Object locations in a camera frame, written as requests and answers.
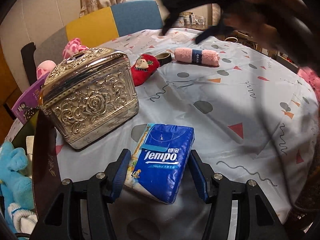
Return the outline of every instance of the blue tissue package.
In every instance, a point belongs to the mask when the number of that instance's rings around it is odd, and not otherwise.
[[[148,123],[131,156],[125,185],[172,204],[194,141],[192,127]]]

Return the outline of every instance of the tablecloth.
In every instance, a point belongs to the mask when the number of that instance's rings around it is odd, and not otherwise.
[[[132,65],[143,53],[155,56],[173,54],[182,47],[211,49],[219,53],[220,66],[175,60],[161,66],[136,87],[139,113],[81,152],[74,151],[58,133],[61,179],[80,181],[104,171],[123,148],[134,151],[148,122],[191,126],[195,129],[192,148],[203,162],[230,180],[256,180],[284,222],[290,204],[283,174],[258,116],[266,120],[281,150],[295,200],[306,180],[318,133],[318,102],[312,88],[278,62],[241,44],[211,37],[196,45],[200,31],[184,28],[172,29],[166,36],[159,33],[143,30],[101,46],[124,51]],[[119,240],[201,239],[209,209],[198,197],[188,168],[172,205],[127,188],[109,205]],[[233,203],[229,239],[234,237],[235,226]]]

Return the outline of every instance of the screw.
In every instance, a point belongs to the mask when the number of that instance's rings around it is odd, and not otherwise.
[[[250,186],[252,186],[252,187],[254,187],[254,186],[257,185],[256,181],[253,180],[253,179],[250,179],[250,180],[248,181],[248,184],[249,184]]]
[[[61,183],[62,185],[68,185],[70,184],[71,180],[70,179],[64,179]]]
[[[221,180],[221,179],[223,178],[222,174],[220,174],[220,173],[215,173],[215,174],[213,175],[213,177],[214,177],[215,179],[217,179],[217,180]]]
[[[97,173],[96,177],[97,179],[103,179],[106,175],[103,172]]]

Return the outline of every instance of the pink towel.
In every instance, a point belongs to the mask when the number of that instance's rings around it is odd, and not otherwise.
[[[299,69],[298,76],[302,77],[310,84],[313,91],[316,93],[318,102],[320,103],[320,78],[317,76],[316,72],[309,67],[304,67]]]
[[[176,60],[186,63],[219,66],[219,54],[213,50],[197,50],[190,48],[177,48],[174,51]]]
[[[89,48],[81,45],[81,40],[79,38],[74,38],[73,40],[69,41],[66,47],[64,48],[62,52],[63,59],[71,57],[73,54],[87,49]]]

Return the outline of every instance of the wooden cabinet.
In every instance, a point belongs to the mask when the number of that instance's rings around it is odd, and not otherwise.
[[[0,43],[0,144],[3,143],[13,123],[14,116],[10,109],[20,95],[21,91],[4,60]]]

